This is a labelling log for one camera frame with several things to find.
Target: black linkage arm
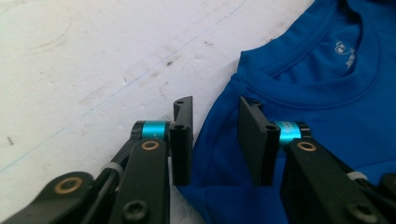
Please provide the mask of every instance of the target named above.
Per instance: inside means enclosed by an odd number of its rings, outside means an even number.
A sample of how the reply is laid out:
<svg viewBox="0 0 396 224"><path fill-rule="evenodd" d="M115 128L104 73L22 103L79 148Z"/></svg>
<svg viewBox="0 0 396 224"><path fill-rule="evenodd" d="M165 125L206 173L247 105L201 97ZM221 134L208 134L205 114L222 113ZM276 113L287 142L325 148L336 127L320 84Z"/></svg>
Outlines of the black linkage arm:
<svg viewBox="0 0 396 224"><path fill-rule="evenodd" d="M396 174L384 175L379 187L372 185L315 141L306 124L270 122L260 102L241 97L238 140L256 186L271 184L277 147L286 145L280 195L290 223L396 220Z"/></svg>
<svg viewBox="0 0 396 224"><path fill-rule="evenodd" d="M172 122L138 121L94 181L61 175L4 223L169 223L169 155L174 185L190 182L192 97L175 101L174 113Z"/></svg>

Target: white surface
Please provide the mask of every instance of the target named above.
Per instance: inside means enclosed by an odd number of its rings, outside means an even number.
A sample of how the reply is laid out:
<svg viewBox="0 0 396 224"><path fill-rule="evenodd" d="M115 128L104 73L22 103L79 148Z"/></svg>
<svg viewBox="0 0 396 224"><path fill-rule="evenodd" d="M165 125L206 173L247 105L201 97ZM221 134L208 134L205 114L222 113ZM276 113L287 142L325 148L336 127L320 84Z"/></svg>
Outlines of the white surface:
<svg viewBox="0 0 396 224"><path fill-rule="evenodd" d="M0 221L51 179L98 175L137 120L194 98L194 133L241 50L312 0L0 0ZM172 223L202 220L172 190Z"/></svg>

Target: blue t-shirt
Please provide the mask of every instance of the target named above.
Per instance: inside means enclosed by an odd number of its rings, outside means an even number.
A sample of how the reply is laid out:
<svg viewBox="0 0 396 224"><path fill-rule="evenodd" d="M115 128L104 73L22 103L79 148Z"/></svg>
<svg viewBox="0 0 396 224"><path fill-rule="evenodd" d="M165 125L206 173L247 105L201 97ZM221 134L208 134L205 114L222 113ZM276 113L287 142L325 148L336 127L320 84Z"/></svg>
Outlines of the blue t-shirt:
<svg viewBox="0 0 396 224"><path fill-rule="evenodd" d="M271 187L254 187L236 138L240 96L269 120L300 120L315 139L377 184L396 172L396 1L317 0L283 34L241 54L194 146L179 188L207 223L287 223Z"/></svg>

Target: neckline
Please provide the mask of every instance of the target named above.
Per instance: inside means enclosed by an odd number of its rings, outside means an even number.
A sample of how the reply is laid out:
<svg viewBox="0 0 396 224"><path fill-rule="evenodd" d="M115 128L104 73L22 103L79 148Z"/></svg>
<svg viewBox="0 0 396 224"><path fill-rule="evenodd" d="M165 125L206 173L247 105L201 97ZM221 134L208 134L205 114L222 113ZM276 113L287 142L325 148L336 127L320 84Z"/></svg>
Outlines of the neckline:
<svg viewBox="0 0 396 224"><path fill-rule="evenodd" d="M293 62L304 57L329 32L338 3L333 0L317 0L306 11L309 13L304 13L275 43L270 42L260 48L242 52L241 66L238 67L238 75L242 75L239 76L241 81L262 98L283 106L329 108L360 99L376 82L380 62L379 41L373 25L360 13L361 5L349 6L360 15L362 24L357 61L350 74L315 83L285 83L271 78L273 73L292 66ZM259 63L258 59L268 57L268 52L280 52L276 54L281 58L279 63Z"/></svg>

